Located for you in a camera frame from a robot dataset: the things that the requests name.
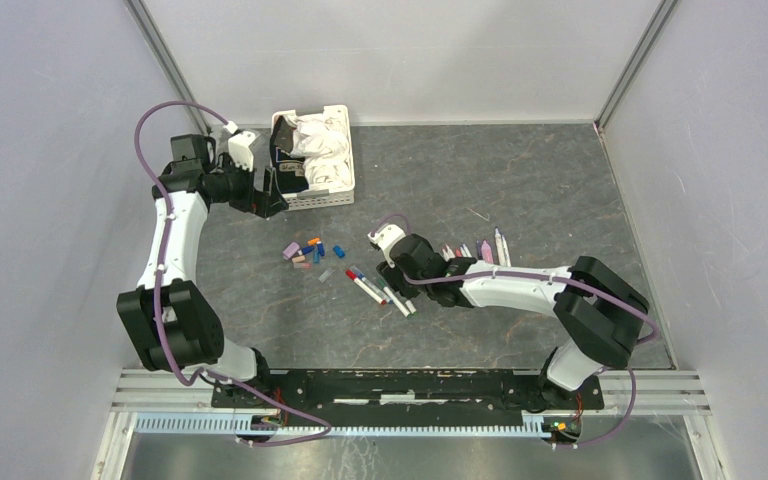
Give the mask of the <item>pink highlighter cap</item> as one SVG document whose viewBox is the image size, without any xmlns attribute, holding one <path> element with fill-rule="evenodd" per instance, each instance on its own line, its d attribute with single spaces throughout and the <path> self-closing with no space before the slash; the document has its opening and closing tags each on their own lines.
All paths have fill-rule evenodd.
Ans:
<svg viewBox="0 0 768 480">
<path fill-rule="evenodd" d="M 297 256 L 300 251 L 301 247 L 299 244 L 297 242 L 291 242 L 287 247 L 284 248 L 282 255 L 285 260 L 290 260 L 294 256 Z"/>
</svg>

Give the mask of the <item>red cap marker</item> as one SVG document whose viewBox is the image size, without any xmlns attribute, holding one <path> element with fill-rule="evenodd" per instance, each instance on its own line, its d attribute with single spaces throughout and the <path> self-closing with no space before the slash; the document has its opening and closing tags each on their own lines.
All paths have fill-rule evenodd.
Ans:
<svg viewBox="0 0 768 480">
<path fill-rule="evenodd" d="M 360 277 L 358 277 L 353 271 L 346 270 L 345 271 L 346 276 L 353 281 L 355 285 L 357 285 L 361 290 L 363 290 L 368 296 L 370 296 L 377 304 L 379 305 L 386 305 L 387 300 L 376 293 L 372 288 L 370 288 Z"/>
</svg>

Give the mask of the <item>clear pen cap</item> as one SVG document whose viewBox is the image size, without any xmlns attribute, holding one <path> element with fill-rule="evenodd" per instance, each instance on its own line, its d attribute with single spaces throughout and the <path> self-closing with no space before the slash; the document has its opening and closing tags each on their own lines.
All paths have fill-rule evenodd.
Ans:
<svg viewBox="0 0 768 480">
<path fill-rule="evenodd" d="M 326 269 L 319 277 L 318 281 L 320 283 L 325 283 L 333 274 L 335 270 L 333 268 Z"/>
</svg>

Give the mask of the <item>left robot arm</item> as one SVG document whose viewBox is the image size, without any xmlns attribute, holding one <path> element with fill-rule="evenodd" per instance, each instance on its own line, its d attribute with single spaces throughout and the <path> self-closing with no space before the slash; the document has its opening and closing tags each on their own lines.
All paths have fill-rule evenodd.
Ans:
<svg viewBox="0 0 768 480">
<path fill-rule="evenodd" d="M 255 132 L 230 136 L 227 151 L 197 134 L 171 139 L 172 161 L 152 188 L 155 232 L 149 259 L 134 290 L 120 294 L 116 310 L 143 367 L 195 376 L 215 372 L 236 379 L 235 392 L 250 407 L 274 394 L 268 365 L 255 348 L 225 336 L 218 314 L 195 279 L 201 233 L 210 209 L 227 204 L 261 218 L 287 209 L 273 168 L 254 166 Z"/>
</svg>

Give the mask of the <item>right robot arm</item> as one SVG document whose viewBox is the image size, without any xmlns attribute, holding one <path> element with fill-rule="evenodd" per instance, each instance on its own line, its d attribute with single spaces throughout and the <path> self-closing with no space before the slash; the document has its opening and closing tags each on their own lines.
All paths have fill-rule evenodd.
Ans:
<svg viewBox="0 0 768 480">
<path fill-rule="evenodd" d="M 392 224 L 368 240 L 383 256 L 379 274 L 407 299 L 425 295 L 443 307 L 500 307 L 558 320 L 569 338 L 537 382 L 540 400 L 551 408 L 566 406 L 591 376 L 627 368 L 635 348 L 658 334 L 648 300 L 594 257 L 541 269 L 446 259 L 424 237 Z"/>
</svg>

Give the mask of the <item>black printed shirt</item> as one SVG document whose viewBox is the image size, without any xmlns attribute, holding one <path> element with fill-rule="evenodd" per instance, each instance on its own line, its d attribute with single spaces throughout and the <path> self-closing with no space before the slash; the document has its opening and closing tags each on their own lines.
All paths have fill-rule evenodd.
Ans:
<svg viewBox="0 0 768 480">
<path fill-rule="evenodd" d="M 291 154 L 294 148 L 294 133 L 295 128 L 284 116 L 279 116 L 273 123 L 269 140 L 269 153 L 277 185 L 284 194 L 300 193 L 309 188 L 305 176 L 305 157 Z"/>
</svg>

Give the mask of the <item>white plastic basket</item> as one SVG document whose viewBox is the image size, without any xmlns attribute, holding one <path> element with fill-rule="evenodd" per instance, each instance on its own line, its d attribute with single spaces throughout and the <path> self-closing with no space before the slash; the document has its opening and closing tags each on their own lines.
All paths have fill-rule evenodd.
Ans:
<svg viewBox="0 0 768 480">
<path fill-rule="evenodd" d="M 347 106 L 272 115 L 269 153 L 290 211 L 351 205 L 356 169 Z"/>
</svg>

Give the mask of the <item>white crumpled cloth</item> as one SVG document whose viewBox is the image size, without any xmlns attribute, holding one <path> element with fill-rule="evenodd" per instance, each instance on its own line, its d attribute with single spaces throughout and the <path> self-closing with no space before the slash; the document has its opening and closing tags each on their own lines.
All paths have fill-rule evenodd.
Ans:
<svg viewBox="0 0 768 480">
<path fill-rule="evenodd" d="M 304 156 L 305 176 L 310 190 L 345 189 L 351 186 L 349 166 L 351 142 L 342 114 L 287 116 L 295 128 L 294 156 Z"/>
</svg>

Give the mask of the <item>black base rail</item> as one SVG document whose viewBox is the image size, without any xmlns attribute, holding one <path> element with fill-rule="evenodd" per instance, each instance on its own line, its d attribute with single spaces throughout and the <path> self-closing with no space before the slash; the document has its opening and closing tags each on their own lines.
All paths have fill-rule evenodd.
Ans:
<svg viewBox="0 0 768 480">
<path fill-rule="evenodd" d="M 290 369 L 272 372 L 261 390 L 291 408 L 286 427 L 517 426 L 523 414 L 605 406 L 596 377 L 564 393 L 512 369 Z"/>
</svg>

